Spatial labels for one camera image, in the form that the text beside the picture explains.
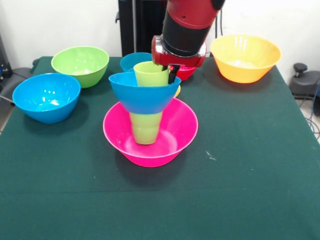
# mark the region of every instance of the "white wall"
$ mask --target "white wall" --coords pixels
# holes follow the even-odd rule
[[[283,54],[277,66],[288,82],[296,62],[320,71],[319,12],[320,0],[225,0],[223,34],[258,35],[277,44]],[[214,38],[213,26],[207,46]]]
[[[121,56],[117,0],[0,0],[0,33],[14,68],[40,56],[92,45]],[[224,34],[253,34],[277,44],[286,81],[295,62],[320,70],[320,0],[226,0]],[[211,29],[207,43],[215,38]]]
[[[80,45],[121,56],[117,0],[0,0],[0,33],[13,68]]]

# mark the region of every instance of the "bowl rim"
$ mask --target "bowl rim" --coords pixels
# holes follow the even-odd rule
[[[58,71],[55,67],[54,67],[54,60],[56,59],[56,57],[63,53],[63,52],[66,52],[66,51],[69,51],[71,49],[82,49],[82,48],[89,48],[89,49],[97,49],[101,52],[103,52],[106,56],[107,56],[107,60],[106,60],[106,64],[104,64],[102,67],[100,67],[98,70],[96,71],[93,71],[93,72],[90,72],[88,74],[69,74],[69,73],[66,73],[66,72],[62,72],[62,71]],[[109,64],[109,61],[110,61],[110,57],[109,57],[109,54],[103,50],[102,48],[99,48],[99,47],[96,47],[96,46],[88,46],[88,45],[81,45],[81,46],[72,46],[72,47],[69,47],[69,48],[66,48],[66,49],[63,49],[61,51],[59,51],[58,53],[56,53],[53,58],[51,59],[51,67],[57,72],[57,73],[61,73],[61,74],[66,74],[66,75],[69,75],[69,76],[87,76],[87,75],[90,75],[90,74],[95,74],[99,71],[101,71],[102,69],[104,69],[108,64]]]
[[[182,82],[182,80],[180,79],[180,77],[176,76],[175,79],[174,79],[174,81],[173,81],[173,83],[168,84],[168,85],[166,85],[166,86],[132,86],[132,85],[123,85],[123,84],[120,84],[120,83],[115,82],[115,81],[113,81],[113,80],[110,79],[110,77],[112,77],[112,76],[114,76],[114,75],[125,75],[125,74],[129,74],[129,75],[132,75],[132,74],[133,74],[134,76],[136,76],[135,72],[133,72],[133,71],[125,71],[125,72],[118,72],[118,73],[115,73],[115,74],[110,75],[110,76],[108,77],[108,80],[109,80],[109,82],[110,82],[111,84],[121,85],[121,86],[123,86],[124,88],[139,88],[139,89],[144,89],[144,90],[146,90],[146,89],[150,90],[151,88],[152,88],[152,89],[162,89],[162,88],[167,88],[167,87],[172,87],[172,88],[173,88],[173,87],[175,87],[176,85],[180,85],[181,82]]]
[[[123,56],[122,58],[121,58],[121,60],[120,60],[120,66],[121,66],[121,68],[122,68],[122,70],[126,73],[126,72],[129,72],[130,71],[130,69],[134,69],[134,67],[131,67],[131,68],[129,68],[129,69],[127,69],[127,67],[124,67],[124,59],[127,59],[127,57],[130,57],[130,56],[133,56],[133,55],[137,55],[137,54],[142,54],[142,55],[148,55],[149,57],[151,57],[151,59],[152,59],[152,54],[151,53],[149,53],[149,52],[145,52],[145,51],[138,51],[138,52],[132,52],[132,53],[129,53],[129,54],[127,54],[127,55],[125,55],[125,56]]]
[[[105,122],[106,122],[106,119],[107,119],[107,116],[108,114],[112,111],[113,108],[117,107],[118,105],[122,105],[121,102],[117,102],[115,105],[113,105],[105,114],[104,118],[103,118],[103,122],[102,122],[102,129],[103,129],[103,133],[104,133],[104,136],[105,138],[107,139],[107,141],[115,148],[117,149],[119,152],[121,152],[122,154],[126,154],[126,155],[129,155],[131,157],[134,157],[134,158],[140,158],[140,159],[159,159],[159,158],[166,158],[166,157],[169,157],[169,156],[172,156],[172,155],[175,155],[175,154],[178,154],[180,153],[182,150],[184,150],[185,148],[187,148],[193,141],[194,139],[196,138],[197,136],[197,133],[198,133],[198,130],[199,130],[199,122],[198,122],[198,118],[197,118],[197,115],[196,113],[194,112],[194,110],[188,105],[186,104],[184,101],[181,101],[180,99],[178,98],[173,98],[171,101],[178,101],[180,102],[182,105],[185,105],[192,113],[194,119],[195,119],[195,123],[196,123],[196,129],[195,129],[195,132],[192,136],[192,138],[188,141],[188,143],[184,146],[184,147],[181,147],[179,148],[178,150],[174,151],[174,152],[171,152],[169,154],[166,154],[166,155],[159,155],[159,156],[150,156],[150,157],[143,157],[143,156],[139,156],[139,155],[135,155],[135,154],[132,154],[132,153],[129,153],[127,151],[124,151],[122,149],[120,149],[119,147],[117,147],[116,145],[113,144],[113,142],[111,142],[111,140],[109,139],[107,133],[106,133],[106,128],[105,128]]]
[[[25,108],[25,107],[21,107],[21,106],[15,101],[16,94],[17,94],[17,93],[16,93],[16,90],[17,90],[18,88],[20,88],[22,85],[24,85],[26,82],[32,81],[32,80],[34,80],[34,79],[36,79],[36,78],[39,78],[39,77],[43,77],[43,76],[45,76],[45,75],[58,75],[58,76],[64,76],[64,77],[67,77],[67,78],[72,79],[73,81],[76,82],[76,84],[77,84],[77,86],[78,86],[78,92],[77,92],[77,94],[75,95],[75,97],[72,98],[72,100],[71,100],[70,102],[67,102],[67,103],[64,104],[64,105],[59,105],[59,107],[57,107],[57,108],[55,108],[55,109],[47,109],[47,110],[36,111],[36,110],[27,109],[27,108]],[[43,73],[43,74],[39,74],[39,75],[36,75],[36,76],[29,77],[28,79],[26,79],[26,80],[24,80],[23,82],[21,82],[21,83],[14,89],[14,91],[13,91],[13,93],[12,93],[12,100],[13,100],[14,104],[15,104],[18,108],[20,108],[20,109],[22,109],[22,110],[24,110],[24,111],[28,111],[28,112],[32,112],[32,113],[42,113],[42,112],[54,111],[54,110],[57,110],[57,109],[60,109],[60,108],[63,108],[63,107],[65,107],[65,106],[69,105],[70,103],[72,103],[74,100],[76,100],[76,99],[79,97],[80,92],[81,92],[81,84],[80,84],[80,82],[79,82],[75,77],[70,76],[70,75],[67,75],[67,74],[63,74],[63,73],[58,73],[58,72]]]
[[[264,40],[266,42],[268,42],[269,44],[275,46],[275,48],[279,51],[280,55],[279,55],[279,58],[273,63],[273,64],[269,64],[269,65],[266,65],[266,66],[260,66],[260,67],[255,67],[255,68],[249,68],[249,67],[243,67],[243,66],[234,66],[232,64],[229,64],[223,60],[221,60],[219,57],[215,56],[214,53],[213,53],[213,46],[215,43],[221,41],[221,39],[223,38],[230,38],[230,37],[249,37],[249,38],[257,38],[257,39],[260,39],[260,40]],[[234,67],[234,68],[238,68],[238,69],[245,69],[245,70],[261,70],[261,69],[268,69],[268,68],[271,68],[273,66],[275,66],[276,64],[278,64],[280,62],[280,60],[282,59],[283,57],[283,53],[281,51],[281,49],[275,44],[273,43],[272,41],[264,38],[264,37],[261,37],[261,36],[257,36],[257,35],[251,35],[251,34],[228,34],[228,35],[223,35],[223,36],[220,36],[218,37],[217,39],[213,40],[213,42],[211,43],[210,45],[210,52],[212,53],[213,57],[215,59],[218,59],[220,62],[228,65],[228,66],[231,66],[231,67]]]

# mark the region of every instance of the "blue bowl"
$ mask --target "blue bowl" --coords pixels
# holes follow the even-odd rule
[[[152,61],[151,53],[134,52],[124,56],[120,61],[120,66],[124,72],[133,72],[136,64],[148,61]]]
[[[73,76],[47,73],[31,77],[14,90],[14,104],[26,115],[45,124],[66,119],[75,108],[81,85]]]
[[[109,77],[111,87],[124,108],[135,114],[162,112],[175,96],[181,79],[176,77],[167,86],[138,86],[134,72],[123,72]]]

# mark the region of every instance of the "cup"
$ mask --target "cup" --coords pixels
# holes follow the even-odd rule
[[[145,61],[133,67],[136,81],[140,87],[163,87],[168,85],[169,68],[153,61]],[[158,136],[162,111],[155,114],[136,114],[130,112],[132,132],[138,144],[153,144]]]
[[[167,86],[169,79],[169,68],[163,70],[162,65],[153,61],[140,62],[133,67],[138,86],[158,87]]]
[[[130,112],[132,133],[137,144],[153,144],[158,136],[162,112],[137,114]]]

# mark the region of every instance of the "pink bowl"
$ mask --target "pink bowl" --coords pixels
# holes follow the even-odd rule
[[[196,137],[198,119],[183,101],[173,98],[163,111],[155,143],[135,142],[129,113],[120,102],[109,109],[103,120],[103,132],[109,143],[131,162],[142,167],[159,167],[171,162]]]
[[[176,76],[181,79],[181,81],[185,81],[194,74],[197,70],[196,67],[187,67],[187,66],[180,66]]]

